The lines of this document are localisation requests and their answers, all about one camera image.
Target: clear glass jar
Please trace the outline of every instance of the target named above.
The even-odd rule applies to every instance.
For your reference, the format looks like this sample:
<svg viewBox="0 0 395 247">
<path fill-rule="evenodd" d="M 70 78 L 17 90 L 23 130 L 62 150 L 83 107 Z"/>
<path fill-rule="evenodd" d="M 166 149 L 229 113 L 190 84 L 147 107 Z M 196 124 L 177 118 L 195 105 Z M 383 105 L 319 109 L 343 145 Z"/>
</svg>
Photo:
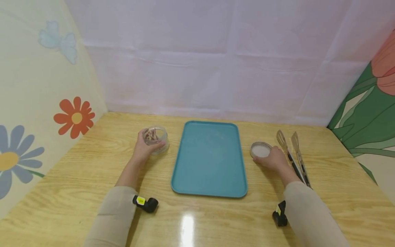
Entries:
<svg viewBox="0 0 395 247">
<path fill-rule="evenodd" d="M 161 141 L 166 142 L 166 144 L 163 147 L 155 150 L 152 153 L 153 155 L 158 155 L 169 148 L 169 140 L 167 138 L 167 132 L 166 129 L 163 128 L 162 126 L 151 126 L 147 128 L 143 132 L 143 138 L 144 138 L 144 142 L 147 145 L 157 144 L 160 143 Z"/>
</svg>

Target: blue tray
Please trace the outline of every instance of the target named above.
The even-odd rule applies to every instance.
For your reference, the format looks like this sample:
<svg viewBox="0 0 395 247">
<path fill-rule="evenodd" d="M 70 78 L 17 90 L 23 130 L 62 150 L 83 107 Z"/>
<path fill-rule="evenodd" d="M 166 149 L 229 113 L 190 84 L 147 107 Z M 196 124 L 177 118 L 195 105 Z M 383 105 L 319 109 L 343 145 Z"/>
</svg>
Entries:
<svg viewBox="0 0 395 247">
<path fill-rule="evenodd" d="M 248 185 L 237 126 L 185 123 L 171 187 L 181 194 L 245 196 Z"/>
</svg>

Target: wooden table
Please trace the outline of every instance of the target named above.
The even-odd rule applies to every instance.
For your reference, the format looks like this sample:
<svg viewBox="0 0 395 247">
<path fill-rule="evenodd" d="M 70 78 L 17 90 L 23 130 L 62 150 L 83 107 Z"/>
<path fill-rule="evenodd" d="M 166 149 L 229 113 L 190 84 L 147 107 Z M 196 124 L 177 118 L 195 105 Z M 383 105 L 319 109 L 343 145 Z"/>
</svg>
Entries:
<svg viewBox="0 0 395 247">
<path fill-rule="evenodd" d="M 158 199 L 156 214 L 136 211 L 128 246 L 299 246 L 290 227 L 271 218 L 283 200 L 280 180 L 253 163 L 255 141 L 277 145 L 298 132 L 311 184 L 351 246 L 393 246 L 395 208 L 326 128 L 234 122 L 248 179 L 242 199 L 188 196 L 170 187 L 183 125 L 181 117 L 106 113 L 0 222 L 1 246 L 80 246 L 107 191 L 132 155 L 137 132 L 160 124 L 169 133 L 166 155 L 141 173 L 140 194 Z"/>
</svg>

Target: butterfly painting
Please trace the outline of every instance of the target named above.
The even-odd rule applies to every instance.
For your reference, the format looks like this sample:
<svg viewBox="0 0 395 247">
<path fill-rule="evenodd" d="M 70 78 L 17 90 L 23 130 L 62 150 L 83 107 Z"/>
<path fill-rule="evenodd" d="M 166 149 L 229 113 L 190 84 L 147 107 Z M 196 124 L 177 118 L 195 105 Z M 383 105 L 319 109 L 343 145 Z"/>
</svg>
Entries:
<svg viewBox="0 0 395 247">
<path fill-rule="evenodd" d="M 60 51 L 71 64 L 77 60 L 76 41 L 72 32 L 65 37 L 59 34 L 59 24 L 57 21 L 47 21 L 47 29 L 40 30 L 38 42 L 45 48 L 57 49 Z"/>
</svg>

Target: white backdrop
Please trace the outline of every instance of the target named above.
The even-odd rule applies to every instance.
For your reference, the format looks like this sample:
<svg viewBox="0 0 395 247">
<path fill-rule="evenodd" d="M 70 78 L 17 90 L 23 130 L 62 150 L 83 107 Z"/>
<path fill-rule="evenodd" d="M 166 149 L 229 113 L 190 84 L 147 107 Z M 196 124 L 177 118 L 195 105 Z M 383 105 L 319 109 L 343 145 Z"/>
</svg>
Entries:
<svg viewBox="0 0 395 247">
<path fill-rule="evenodd" d="M 322 125 L 394 0 L 66 0 L 109 110 Z"/>
</svg>

